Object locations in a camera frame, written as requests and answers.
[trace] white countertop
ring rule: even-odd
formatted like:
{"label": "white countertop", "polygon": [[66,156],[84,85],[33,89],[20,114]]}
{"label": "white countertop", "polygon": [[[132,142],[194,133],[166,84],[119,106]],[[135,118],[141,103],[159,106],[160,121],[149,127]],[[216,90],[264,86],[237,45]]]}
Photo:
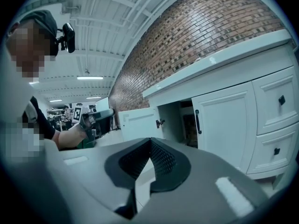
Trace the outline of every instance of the white countertop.
{"label": "white countertop", "polygon": [[283,29],[275,32],[270,32],[225,48],[210,56],[202,58],[201,60],[187,66],[186,68],[183,68],[170,77],[167,77],[166,79],[146,89],[142,93],[143,97],[145,98],[155,95],[161,91],[169,89],[170,87],[173,87],[177,84],[190,80],[196,76],[202,75],[226,64],[286,44],[290,40],[290,34],[287,30]]}

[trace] floor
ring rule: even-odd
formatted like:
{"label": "floor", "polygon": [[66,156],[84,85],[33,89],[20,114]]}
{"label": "floor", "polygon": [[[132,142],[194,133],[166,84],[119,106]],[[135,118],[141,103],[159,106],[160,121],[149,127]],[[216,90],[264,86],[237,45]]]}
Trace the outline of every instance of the floor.
{"label": "floor", "polygon": [[[97,146],[114,145],[123,142],[121,130],[111,131],[105,134],[102,138],[97,140]],[[155,181],[155,171],[153,163],[148,161],[140,176],[135,183],[135,196],[138,212],[150,199],[150,184]],[[266,193],[268,197],[273,196],[278,190],[273,190],[273,178],[264,178],[255,180]]]}

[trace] cabinet door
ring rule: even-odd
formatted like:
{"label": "cabinet door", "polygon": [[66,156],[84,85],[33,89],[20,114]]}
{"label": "cabinet door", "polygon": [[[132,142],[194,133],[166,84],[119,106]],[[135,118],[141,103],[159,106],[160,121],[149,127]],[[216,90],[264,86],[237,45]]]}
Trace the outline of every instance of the cabinet door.
{"label": "cabinet door", "polygon": [[299,88],[294,67],[252,81],[257,105],[257,134],[299,121]]}
{"label": "cabinet door", "polygon": [[199,149],[246,173],[256,139],[256,100],[251,82],[192,98]]}
{"label": "cabinet door", "polygon": [[122,111],[118,116],[124,141],[150,137],[163,139],[162,128],[156,123],[156,120],[160,121],[157,107]]}
{"label": "cabinet door", "polygon": [[298,138],[299,123],[259,135],[247,174],[282,168],[289,164]]}

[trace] brick wall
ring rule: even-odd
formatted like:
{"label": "brick wall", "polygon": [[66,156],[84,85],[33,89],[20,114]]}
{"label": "brick wall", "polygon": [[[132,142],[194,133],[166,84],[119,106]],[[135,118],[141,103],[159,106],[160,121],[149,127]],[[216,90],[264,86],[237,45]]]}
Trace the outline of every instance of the brick wall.
{"label": "brick wall", "polygon": [[197,58],[283,28],[260,0],[178,0],[132,50],[110,93],[110,106],[117,112],[149,107],[142,92]]}

